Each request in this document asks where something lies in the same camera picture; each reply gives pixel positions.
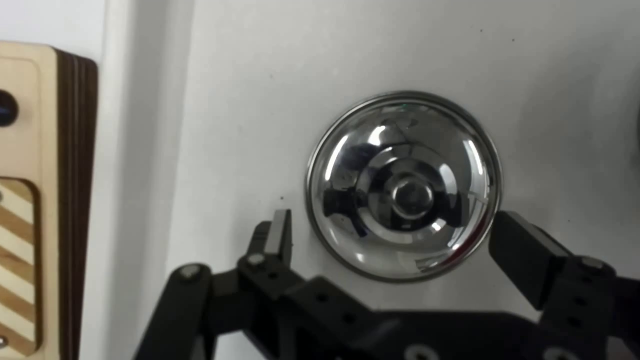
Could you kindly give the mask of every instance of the shiny metal bowl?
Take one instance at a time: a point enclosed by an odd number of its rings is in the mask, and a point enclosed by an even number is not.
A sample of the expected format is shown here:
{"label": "shiny metal bowl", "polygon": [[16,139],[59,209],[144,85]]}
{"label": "shiny metal bowl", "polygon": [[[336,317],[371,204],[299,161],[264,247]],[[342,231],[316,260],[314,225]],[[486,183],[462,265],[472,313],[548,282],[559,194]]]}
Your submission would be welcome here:
{"label": "shiny metal bowl", "polygon": [[422,92],[346,111],[305,174],[318,236],[343,264],[380,280],[419,280],[459,264],[498,206],[489,137],[459,106]]}

